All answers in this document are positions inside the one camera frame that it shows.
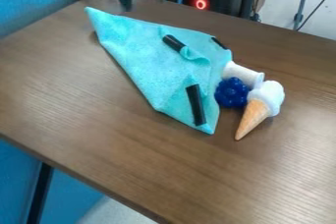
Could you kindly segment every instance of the white ice cream scoop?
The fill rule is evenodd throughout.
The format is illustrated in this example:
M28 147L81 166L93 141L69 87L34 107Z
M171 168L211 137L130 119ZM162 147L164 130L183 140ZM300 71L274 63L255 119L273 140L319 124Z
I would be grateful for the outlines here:
M284 99L284 88L276 81L266 81L260 88L253 89L235 139L243 138L267 117L278 115Z

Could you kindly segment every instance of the wooden table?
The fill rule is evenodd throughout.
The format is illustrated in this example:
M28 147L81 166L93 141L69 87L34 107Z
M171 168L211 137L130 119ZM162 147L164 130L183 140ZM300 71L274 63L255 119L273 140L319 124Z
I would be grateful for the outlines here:
M0 41L0 133L158 222L336 222L336 42L159 0L129 17L216 35L286 90L282 112L234 141L155 112L96 41L83 0Z

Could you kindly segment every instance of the ice cream cone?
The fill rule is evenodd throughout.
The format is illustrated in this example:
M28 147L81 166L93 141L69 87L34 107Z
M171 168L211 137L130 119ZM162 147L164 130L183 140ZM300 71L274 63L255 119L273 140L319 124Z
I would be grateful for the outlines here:
M270 114L271 111L265 102L258 99L250 100L245 109L241 124L236 132L235 139L240 140L243 138L258 124L269 117Z

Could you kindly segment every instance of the teal fabric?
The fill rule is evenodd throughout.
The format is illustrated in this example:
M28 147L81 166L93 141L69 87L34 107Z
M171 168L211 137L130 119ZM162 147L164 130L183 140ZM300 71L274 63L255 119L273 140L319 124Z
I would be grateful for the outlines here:
M117 60L152 107L186 125L213 134L219 117L214 99L231 51L211 35L113 16L85 8L101 45ZM171 34L186 44L177 53L162 38ZM186 87L199 84L206 124L196 127Z

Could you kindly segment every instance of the black tube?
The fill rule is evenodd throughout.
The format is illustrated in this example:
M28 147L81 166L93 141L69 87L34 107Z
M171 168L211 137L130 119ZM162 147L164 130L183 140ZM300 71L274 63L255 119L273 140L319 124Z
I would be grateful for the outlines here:
M203 104L201 102L199 84L194 84L186 88L189 102L192 105L194 121L196 126L206 123Z
M166 43L168 46L170 46L172 49L180 53L181 49L186 46L183 44L180 40L175 38L173 35L166 35L163 37L163 42Z

